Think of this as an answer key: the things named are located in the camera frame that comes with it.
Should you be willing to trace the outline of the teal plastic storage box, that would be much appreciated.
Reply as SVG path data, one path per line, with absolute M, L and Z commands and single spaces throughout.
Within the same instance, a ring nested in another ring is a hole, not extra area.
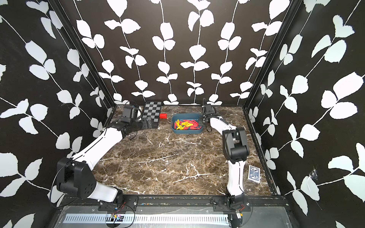
M 172 117 L 171 129 L 175 134 L 200 134 L 204 129 L 202 115 L 199 113 L 175 114 Z

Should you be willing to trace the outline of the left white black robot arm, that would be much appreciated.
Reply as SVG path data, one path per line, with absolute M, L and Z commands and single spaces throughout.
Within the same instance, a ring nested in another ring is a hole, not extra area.
M 96 181 L 92 171 L 100 159 L 124 137 L 132 132 L 152 128 L 150 117 L 140 120 L 124 118 L 110 123 L 108 128 L 89 146 L 71 158 L 62 158 L 57 164 L 57 190 L 80 199 L 93 199 L 122 204 L 123 191 Z

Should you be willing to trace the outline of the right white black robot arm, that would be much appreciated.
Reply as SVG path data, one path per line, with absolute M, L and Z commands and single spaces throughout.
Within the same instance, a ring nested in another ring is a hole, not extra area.
M 226 204 L 231 211 L 242 211 L 248 207 L 243 187 L 243 173 L 250 154 L 245 128 L 228 123 L 205 99 L 202 105 L 202 122 L 222 135 L 222 152 L 229 165 Z

